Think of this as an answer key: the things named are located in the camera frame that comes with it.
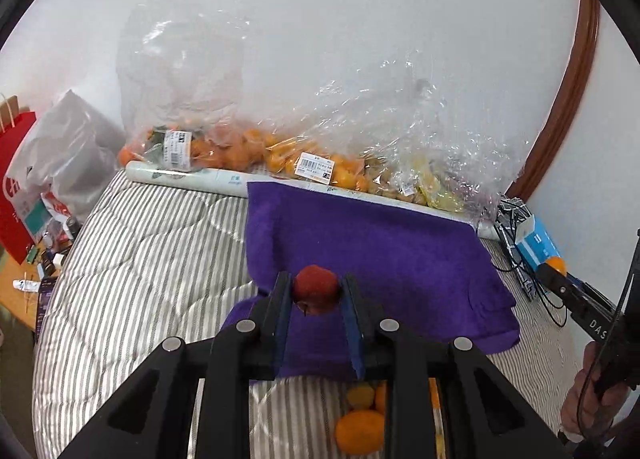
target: black gripper frame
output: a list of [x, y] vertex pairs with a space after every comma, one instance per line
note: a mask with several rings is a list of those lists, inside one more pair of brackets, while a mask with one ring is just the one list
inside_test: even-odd
[[[167, 338], [98, 409], [59, 459], [184, 459], [198, 382], [204, 391], [196, 459], [249, 459], [249, 381], [275, 379], [284, 359], [291, 276], [248, 320], [215, 338]], [[351, 277], [340, 281], [340, 309], [360, 379], [388, 381], [385, 459], [436, 459], [429, 377], [436, 378], [447, 459], [569, 457], [514, 386], [468, 339], [424, 340], [386, 318]]]

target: price label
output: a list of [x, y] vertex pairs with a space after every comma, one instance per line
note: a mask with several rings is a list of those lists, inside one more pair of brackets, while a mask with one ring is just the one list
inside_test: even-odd
[[331, 159], [303, 152], [298, 158], [294, 173], [300, 177], [311, 179], [311, 181], [329, 184], [331, 182], [331, 174], [334, 172], [334, 164]]
[[191, 171], [191, 132], [168, 130], [164, 134], [162, 160], [172, 170]]
[[412, 184], [406, 184], [400, 188], [400, 193], [405, 197], [409, 197], [409, 195], [415, 195], [415, 186]]

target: striped bedding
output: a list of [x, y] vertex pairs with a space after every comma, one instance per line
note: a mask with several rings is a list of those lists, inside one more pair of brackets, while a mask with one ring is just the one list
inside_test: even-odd
[[[232, 306], [255, 294], [244, 255], [246, 212], [245, 199], [132, 183], [123, 172], [114, 177], [58, 280], [38, 344], [33, 427], [40, 459], [57, 457], [164, 338], [212, 337]], [[507, 267], [497, 243], [482, 243]], [[569, 331], [524, 298], [513, 274], [502, 279], [517, 300], [522, 341], [490, 358], [555, 430], [578, 369]], [[347, 387], [313, 377], [252, 386], [252, 458], [343, 457], [332, 429], [346, 413]]]

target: wooden door frame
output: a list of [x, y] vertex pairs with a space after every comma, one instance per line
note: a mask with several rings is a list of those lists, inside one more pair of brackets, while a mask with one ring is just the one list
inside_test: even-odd
[[580, 0], [574, 45], [554, 104], [533, 145], [518, 179], [507, 190], [509, 197], [528, 200], [551, 166], [574, 121], [593, 65], [598, 40], [600, 2]]

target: tissue box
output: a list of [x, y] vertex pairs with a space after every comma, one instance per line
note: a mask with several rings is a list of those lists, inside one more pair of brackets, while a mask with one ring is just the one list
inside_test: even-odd
[[516, 247], [534, 271], [549, 257], [560, 257], [560, 252], [546, 233], [545, 226], [536, 216], [523, 220], [516, 229]]

